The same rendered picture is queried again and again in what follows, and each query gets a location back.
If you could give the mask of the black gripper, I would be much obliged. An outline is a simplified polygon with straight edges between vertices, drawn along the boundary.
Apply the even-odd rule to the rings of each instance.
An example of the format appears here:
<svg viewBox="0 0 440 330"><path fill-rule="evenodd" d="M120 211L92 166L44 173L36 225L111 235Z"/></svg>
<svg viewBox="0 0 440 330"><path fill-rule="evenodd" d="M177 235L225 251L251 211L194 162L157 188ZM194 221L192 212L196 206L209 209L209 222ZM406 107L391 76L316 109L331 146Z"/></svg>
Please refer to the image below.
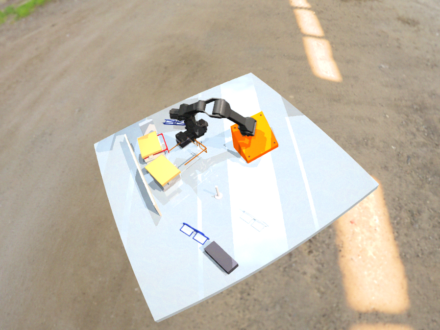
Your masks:
<svg viewBox="0 0 440 330"><path fill-rule="evenodd" d="M195 134L191 132L191 126L192 125L195 126L198 122L200 123L200 125L202 125L202 126L206 125L208 127L208 122L205 121L204 119L200 119L198 121L195 120L195 121L190 122L190 123L186 123L184 121L184 124L186 125L185 126L186 131L185 132L181 132L180 131L179 133L177 133L175 135L176 139L179 140L180 142L185 142L187 140L187 137L188 137L188 138L190 138L194 142L194 139L196 139L196 137L195 137Z"/></svg>

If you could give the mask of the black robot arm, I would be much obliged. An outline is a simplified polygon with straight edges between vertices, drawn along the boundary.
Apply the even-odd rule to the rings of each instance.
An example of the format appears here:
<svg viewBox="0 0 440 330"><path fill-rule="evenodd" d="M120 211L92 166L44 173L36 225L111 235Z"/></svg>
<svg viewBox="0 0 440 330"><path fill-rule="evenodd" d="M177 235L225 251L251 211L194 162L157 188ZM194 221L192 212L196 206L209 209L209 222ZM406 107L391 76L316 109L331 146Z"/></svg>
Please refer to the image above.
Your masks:
<svg viewBox="0 0 440 330"><path fill-rule="evenodd" d="M205 109L206 104L214 101L212 114L209 115ZM170 119L177 119L179 121L185 120L186 123L195 121L195 115L197 113L206 113L211 118L227 118L230 121L238 124L238 129L241 135L254 137L257 121L252 117L243 117L237 112L231 109L230 104L222 98L210 98L208 100L199 100L198 102L188 105L181 104L179 109L172 108L170 110ZM200 138L207 132L207 126L197 125L191 126L191 132L195 134L195 137Z"/></svg>

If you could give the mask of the dark blue rectangular glasses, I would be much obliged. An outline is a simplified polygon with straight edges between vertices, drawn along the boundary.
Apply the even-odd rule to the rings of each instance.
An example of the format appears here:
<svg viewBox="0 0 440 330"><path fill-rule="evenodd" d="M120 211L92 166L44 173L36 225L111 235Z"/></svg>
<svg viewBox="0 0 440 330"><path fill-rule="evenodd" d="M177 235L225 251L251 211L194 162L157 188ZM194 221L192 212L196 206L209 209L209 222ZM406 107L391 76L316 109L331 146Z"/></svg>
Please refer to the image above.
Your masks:
<svg viewBox="0 0 440 330"><path fill-rule="evenodd" d="M168 125L185 125L184 124L184 120L183 121L175 121L175 119L174 120L169 120L169 119L165 119L166 120L166 122L164 122L164 125L165 124L168 124ZM176 123L175 123L176 122Z"/></svg>

